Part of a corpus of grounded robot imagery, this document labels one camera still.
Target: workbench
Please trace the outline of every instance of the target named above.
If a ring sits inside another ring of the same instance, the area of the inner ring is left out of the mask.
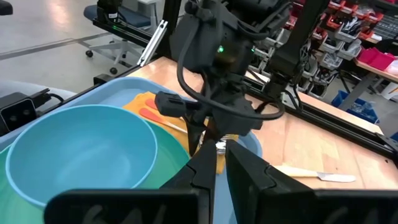
[[[177,64],[165,57],[142,67],[128,76],[152,80],[187,96],[177,81]],[[185,81],[198,91],[202,85],[199,74],[184,70]],[[382,133],[378,126],[334,108],[311,96],[300,94],[302,101],[321,108],[372,132]],[[260,101],[247,96],[257,106]],[[267,107],[265,113],[274,112]],[[322,182],[318,179],[297,180],[312,187],[333,189],[397,189],[398,169],[385,157],[336,136],[291,114],[265,121],[261,130],[253,130],[262,146],[262,158],[272,165],[288,165],[320,172],[355,175],[352,183]]]
[[[339,109],[343,111],[346,111],[350,108],[355,100],[358,99],[361,94],[368,89],[369,85],[371,85],[374,78],[376,78],[377,76],[392,83],[398,83],[398,76],[373,68],[366,63],[358,61],[356,58],[353,59],[353,62],[356,64],[356,66],[367,70],[369,73],[362,78],[362,80],[354,87],[353,91],[351,91],[351,93],[347,96],[347,98],[345,98],[342,104],[340,104]]]

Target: knife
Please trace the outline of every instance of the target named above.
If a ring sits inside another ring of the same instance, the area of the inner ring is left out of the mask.
[[[325,172],[316,172],[312,170],[300,169],[289,166],[274,166],[277,170],[288,175],[289,177],[318,177],[322,181],[350,183],[356,180],[353,175],[329,174]]]

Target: table leg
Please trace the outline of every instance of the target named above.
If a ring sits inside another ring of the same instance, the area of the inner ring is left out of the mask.
[[[376,77],[375,73],[369,72],[368,75],[362,78],[362,80],[356,85],[353,91],[345,98],[340,104],[339,109],[346,111],[350,106],[358,99],[361,94],[368,89],[368,86],[372,83]]]

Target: orange cloth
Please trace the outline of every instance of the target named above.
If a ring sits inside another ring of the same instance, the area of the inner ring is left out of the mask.
[[[182,128],[184,130],[187,130],[187,126],[185,125],[185,121],[183,121],[182,119],[163,116],[157,110],[154,110],[151,107],[147,106],[145,104],[145,102],[148,99],[153,99],[154,100],[155,99],[155,95],[153,93],[151,93],[151,92],[140,93],[130,103],[124,105],[123,108],[125,110],[131,111],[131,112],[133,112],[135,114],[138,114],[139,116],[141,116],[139,114],[139,110],[141,108],[147,108],[148,110],[151,110],[156,115],[166,119],[168,122],[170,122],[170,123]],[[172,136],[174,136],[180,142],[180,144],[183,146],[183,148],[187,151],[187,153],[189,154],[188,136],[187,136],[187,134],[182,133],[181,131],[177,131],[174,128],[170,128],[170,127],[168,127],[168,126],[166,126],[164,124],[160,124],[160,123],[152,121],[152,120],[148,120],[148,121],[150,121],[152,123],[155,123],[156,125],[161,126],[167,132],[169,132]],[[216,168],[217,174],[222,174],[223,173],[224,165],[225,165],[225,156],[224,155],[217,155],[217,168]]]

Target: blue bowl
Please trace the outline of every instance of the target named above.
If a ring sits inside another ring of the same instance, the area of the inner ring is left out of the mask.
[[[48,115],[12,144],[6,175],[39,207],[70,189],[131,189],[153,169],[157,141],[150,126],[121,108],[86,105]]]

